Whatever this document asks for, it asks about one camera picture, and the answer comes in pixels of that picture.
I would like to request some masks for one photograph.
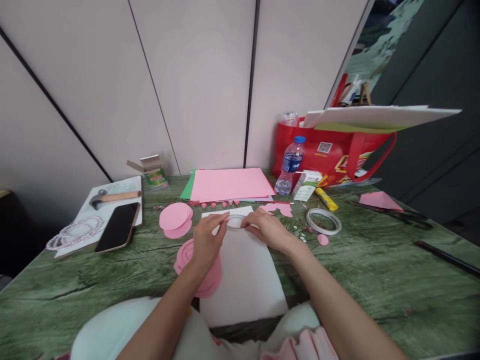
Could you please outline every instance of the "hammer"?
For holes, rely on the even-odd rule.
[[[142,196],[141,191],[130,191],[130,192],[123,192],[119,194],[112,194],[112,195],[105,195],[107,192],[105,190],[100,190],[98,195],[93,196],[90,199],[90,205],[95,209],[97,209],[98,204],[106,203],[111,201],[118,201],[118,200],[126,200],[126,199],[135,199]]]

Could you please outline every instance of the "smartphone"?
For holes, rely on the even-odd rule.
[[[126,247],[132,239],[139,210],[139,202],[117,206],[103,230],[95,252],[100,254]]]

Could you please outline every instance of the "scissors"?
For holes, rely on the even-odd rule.
[[[404,212],[399,212],[396,210],[392,209],[386,209],[383,207],[376,207],[372,205],[365,205],[356,201],[348,201],[349,204],[365,208],[365,209],[370,209],[373,211],[376,211],[377,213],[382,213],[386,215],[390,215],[392,218],[395,218],[397,220],[400,220],[401,222],[404,222],[405,224],[412,225],[415,228],[423,229],[423,230],[430,230],[433,228],[431,224],[427,222],[429,219],[425,215],[422,215],[421,213],[410,211],[404,209]]]

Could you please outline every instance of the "bottle label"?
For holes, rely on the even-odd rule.
[[[301,162],[302,162],[302,157],[298,160],[295,160],[293,156],[292,158],[289,158],[289,156],[285,156],[283,158],[281,169],[286,173],[294,173],[299,170]]]

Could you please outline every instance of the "yellow glue stick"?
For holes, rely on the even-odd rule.
[[[325,203],[330,211],[335,211],[339,208],[339,206],[332,201],[332,199],[325,193],[325,191],[323,191],[321,187],[317,187],[315,189],[315,193]]]

